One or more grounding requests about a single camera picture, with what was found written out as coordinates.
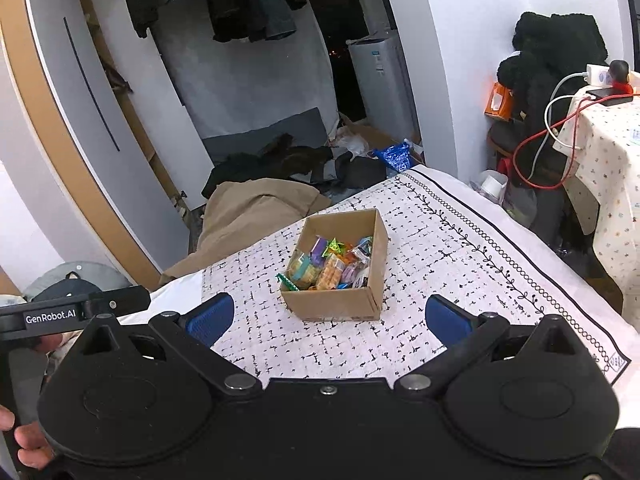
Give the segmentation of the person's left hand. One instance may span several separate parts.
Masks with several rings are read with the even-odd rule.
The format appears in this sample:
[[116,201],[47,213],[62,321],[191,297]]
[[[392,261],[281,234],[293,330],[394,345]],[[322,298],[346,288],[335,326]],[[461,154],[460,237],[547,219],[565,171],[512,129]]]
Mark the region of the person's left hand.
[[55,452],[44,437],[38,422],[14,428],[15,415],[0,406],[0,430],[12,432],[18,446],[17,458],[28,468],[43,470],[55,460]]

